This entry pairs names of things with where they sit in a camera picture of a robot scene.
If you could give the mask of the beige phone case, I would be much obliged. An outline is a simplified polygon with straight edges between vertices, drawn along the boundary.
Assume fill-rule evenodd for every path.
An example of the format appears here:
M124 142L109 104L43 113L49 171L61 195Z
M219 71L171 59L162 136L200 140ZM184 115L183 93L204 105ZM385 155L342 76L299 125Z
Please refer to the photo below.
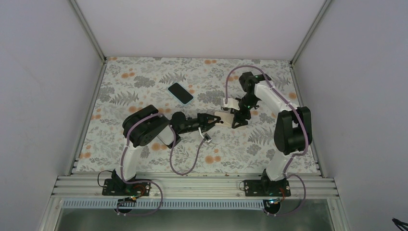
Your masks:
M215 112L214 115L220 117L220 121L217 122L216 126L232 128L234 114L228 112Z

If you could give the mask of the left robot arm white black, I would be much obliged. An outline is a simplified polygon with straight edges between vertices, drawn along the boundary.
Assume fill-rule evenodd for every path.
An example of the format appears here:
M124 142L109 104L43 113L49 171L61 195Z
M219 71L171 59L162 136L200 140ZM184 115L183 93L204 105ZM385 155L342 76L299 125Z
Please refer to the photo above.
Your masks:
M195 161L187 172L181 173L174 169L172 164L173 151L181 141L181 134L198 131L202 137L199 147L204 142L211 142L207 132L217 123L221 117L207 113L198 113L196 118L186 117L183 112L175 112L171 119L160 113L156 107L149 105L136 113L128 116L122 124L123 135L126 138L126 146L120 159L119 166L112 173L112 181L115 189L122 195L133 191L135 176L137 174L134 158L143 151L143 146L158 138L166 147L170 148L170 168L178 175L188 175L195 168Z

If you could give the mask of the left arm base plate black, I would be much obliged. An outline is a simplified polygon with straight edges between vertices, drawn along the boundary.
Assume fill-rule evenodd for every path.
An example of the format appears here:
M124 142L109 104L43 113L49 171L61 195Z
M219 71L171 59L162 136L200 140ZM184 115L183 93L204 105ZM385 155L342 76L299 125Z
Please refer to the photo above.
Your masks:
M141 182L136 184L116 183L113 179L106 179L102 188L104 196L149 196L151 184Z

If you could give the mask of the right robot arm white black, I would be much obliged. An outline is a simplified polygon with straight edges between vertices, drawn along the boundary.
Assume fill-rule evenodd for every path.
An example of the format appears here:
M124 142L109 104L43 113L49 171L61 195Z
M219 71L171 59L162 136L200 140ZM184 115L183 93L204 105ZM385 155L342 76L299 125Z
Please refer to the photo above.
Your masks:
M276 126L273 140L279 150L261 175L261 191L267 196L274 195L287 178L286 171L296 155L305 155L312 142L311 111L291 103L271 84L267 75L245 72L239 77L245 95L238 100L238 107L232 108L232 128L248 125L250 111L259 101L273 111Z

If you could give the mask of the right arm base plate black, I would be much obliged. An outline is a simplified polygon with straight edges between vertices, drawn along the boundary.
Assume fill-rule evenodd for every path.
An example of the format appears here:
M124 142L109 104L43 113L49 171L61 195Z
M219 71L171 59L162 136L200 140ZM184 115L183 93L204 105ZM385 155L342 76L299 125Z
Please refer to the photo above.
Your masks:
M243 189L247 197L288 197L291 188L287 179L278 181L244 180Z

